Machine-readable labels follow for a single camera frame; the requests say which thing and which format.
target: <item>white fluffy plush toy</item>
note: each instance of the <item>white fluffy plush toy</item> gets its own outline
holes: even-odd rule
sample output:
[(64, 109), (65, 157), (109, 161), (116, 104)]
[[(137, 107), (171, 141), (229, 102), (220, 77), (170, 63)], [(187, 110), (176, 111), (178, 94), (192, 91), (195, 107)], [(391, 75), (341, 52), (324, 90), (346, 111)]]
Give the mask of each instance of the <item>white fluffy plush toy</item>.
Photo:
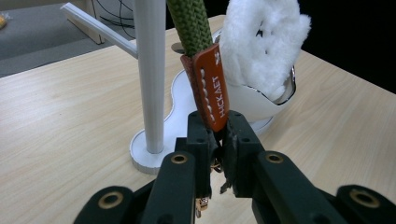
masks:
[(219, 41), (227, 83), (276, 100), (309, 30), (297, 0), (231, 0)]

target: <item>wooden table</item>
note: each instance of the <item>wooden table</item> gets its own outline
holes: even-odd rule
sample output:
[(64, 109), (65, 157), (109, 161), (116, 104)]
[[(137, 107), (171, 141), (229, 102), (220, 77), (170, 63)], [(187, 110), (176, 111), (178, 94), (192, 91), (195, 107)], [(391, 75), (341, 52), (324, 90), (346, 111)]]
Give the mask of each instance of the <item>wooden table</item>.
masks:
[[(223, 16), (210, 19), (212, 31)], [(182, 70), (166, 32), (165, 115), (171, 82)], [(358, 184), (396, 203), (396, 96), (301, 52), (297, 92), (260, 136), (287, 154), (320, 189)], [(2, 223), (72, 223), (99, 189), (137, 190), (155, 176), (129, 153), (143, 128), (137, 61), (101, 49), (0, 79), (0, 217)], [(250, 199), (218, 195), (197, 223), (255, 223)]]

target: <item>white pole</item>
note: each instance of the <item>white pole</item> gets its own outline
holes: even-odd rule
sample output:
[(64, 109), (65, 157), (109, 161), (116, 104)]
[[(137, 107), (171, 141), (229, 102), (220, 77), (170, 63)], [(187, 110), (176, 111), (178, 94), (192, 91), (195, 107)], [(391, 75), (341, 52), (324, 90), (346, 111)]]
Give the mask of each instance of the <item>white pole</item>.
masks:
[(134, 0), (134, 27), (146, 132), (146, 150), (163, 150), (165, 0)]

